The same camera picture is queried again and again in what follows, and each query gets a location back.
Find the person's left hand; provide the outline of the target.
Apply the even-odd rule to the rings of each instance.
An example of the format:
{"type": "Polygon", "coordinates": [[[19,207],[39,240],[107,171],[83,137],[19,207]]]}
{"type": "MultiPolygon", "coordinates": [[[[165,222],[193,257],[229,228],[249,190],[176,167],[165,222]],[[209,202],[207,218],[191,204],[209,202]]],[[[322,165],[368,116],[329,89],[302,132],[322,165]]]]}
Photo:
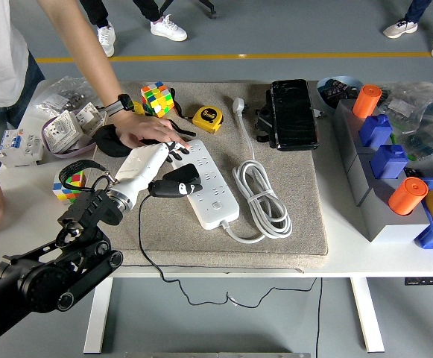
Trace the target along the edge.
{"type": "Polygon", "coordinates": [[[178,142],[190,148],[173,129],[167,119],[138,115],[130,111],[120,111],[110,117],[116,127],[120,141],[129,148],[140,146],[142,139],[155,139],[158,142],[178,142]]]}

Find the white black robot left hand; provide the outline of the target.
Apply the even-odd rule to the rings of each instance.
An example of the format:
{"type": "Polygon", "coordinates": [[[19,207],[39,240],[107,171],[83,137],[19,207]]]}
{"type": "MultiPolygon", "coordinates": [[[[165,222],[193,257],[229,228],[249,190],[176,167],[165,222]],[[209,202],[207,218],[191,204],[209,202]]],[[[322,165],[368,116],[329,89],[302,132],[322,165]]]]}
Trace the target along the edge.
{"type": "Polygon", "coordinates": [[[160,167],[173,155],[181,160],[188,154],[178,142],[164,142],[133,149],[116,174],[116,182],[108,189],[108,196],[122,213],[132,210],[139,192],[148,190],[158,198],[182,198],[203,189],[200,175],[193,164],[186,164],[157,180],[160,167]]]}

